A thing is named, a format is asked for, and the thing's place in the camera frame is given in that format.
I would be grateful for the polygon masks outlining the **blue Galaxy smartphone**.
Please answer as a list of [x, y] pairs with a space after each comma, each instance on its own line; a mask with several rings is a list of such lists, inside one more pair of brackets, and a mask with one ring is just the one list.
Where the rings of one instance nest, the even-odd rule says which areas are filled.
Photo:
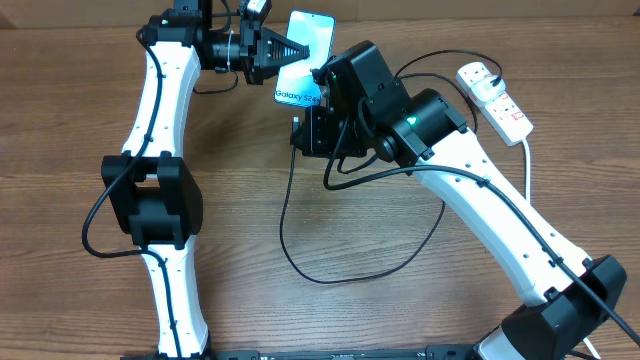
[[322, 92], [314, 82], [312, 69], [328, 60], [334, 39], [336, 20], [330, 15], [294, 10], [289, 18], [286, 38], [307, 46], [309, 56], [279, 70], [274, 101], [290, 106], [319, 105]]

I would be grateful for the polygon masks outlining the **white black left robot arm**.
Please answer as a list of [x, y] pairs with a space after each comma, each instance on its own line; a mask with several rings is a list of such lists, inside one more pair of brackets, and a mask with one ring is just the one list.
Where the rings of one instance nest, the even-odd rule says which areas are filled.
[[146, 75], [136, 120], [120, 154], [104, 157], [104, 192], [87, 215], [82, 244], [98, 258], [88, 239], [91, 221], [110, 202], [150, 277], [159, 321], [154, 359], [211, 359], [210, 331], [201, 310], [195, 243], [203, 225], [203, 196], [184, 160], [189, 104], [204, 70], [231, 73], [260, 85], [279, 69], [309, 57], [301, 45], [265, 27], [268, 1], [242, 1], [225, 18], [239, 20], [214, 28], [207, 0], [176, 1], [152, 16], [136, 33], [146, 54]]

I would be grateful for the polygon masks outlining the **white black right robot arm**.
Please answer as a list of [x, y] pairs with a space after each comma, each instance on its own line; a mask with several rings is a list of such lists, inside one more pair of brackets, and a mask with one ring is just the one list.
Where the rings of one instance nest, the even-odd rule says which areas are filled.
[[334, 162], [368, 150], [392, 174], [416, 178], [465, 222], [514, 286], [520, 307], [460, 359], [561, 359], [606, 321], [627, 275], [561, 236], [489, 160], [474, 127], [436, 90], [416, 95], [377, 47], [361, 42], [332, 57], [303, 47], [305, 74], [322, 93], [293, 129], [296, 152]]

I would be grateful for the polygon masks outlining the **white charger plug adapter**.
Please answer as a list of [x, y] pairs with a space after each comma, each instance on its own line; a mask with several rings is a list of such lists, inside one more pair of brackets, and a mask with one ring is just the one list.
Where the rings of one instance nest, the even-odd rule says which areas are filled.
[[506, 83], [495, 75], [476, 81], [471, 86], [471, 93], [477, 105], [485, 106], [506, 91]]

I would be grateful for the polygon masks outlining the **white power strip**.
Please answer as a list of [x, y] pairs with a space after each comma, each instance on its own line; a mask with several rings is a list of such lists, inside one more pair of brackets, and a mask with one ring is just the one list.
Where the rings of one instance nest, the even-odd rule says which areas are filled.
[[521, 143], [532, 132], [533, 124], [506, 91], [485, 106], [475, 102], [471, 86], [490, 75], [494, 74], [484, 63], [472, 62], [457, 71], [456, 80], [508, 146]]

